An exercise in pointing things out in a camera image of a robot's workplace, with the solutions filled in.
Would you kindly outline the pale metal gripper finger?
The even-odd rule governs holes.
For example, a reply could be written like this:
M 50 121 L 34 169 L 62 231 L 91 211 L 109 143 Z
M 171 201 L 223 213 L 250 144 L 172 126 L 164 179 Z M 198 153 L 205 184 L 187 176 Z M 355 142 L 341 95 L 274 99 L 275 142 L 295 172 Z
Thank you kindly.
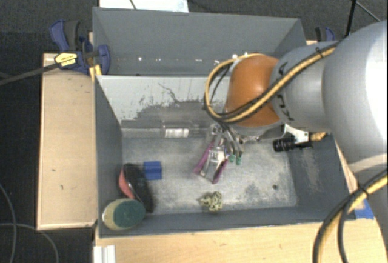
M 215 171 L 212 171 L 208 173 L 208 177 L 210 180 L 218 180 L 219 179 L 219 174 L 222 172 L 224 168 L 224 164 L 226 163 L 226 159 L 223 153 L 218 153 L 218 166 L 215 169 Z
M 201 169 L 201 176 L 206 176 L 208 173 L 215 171 L 218 166 L 218 151 L 206 151 L 204 159 L 205 162 Z

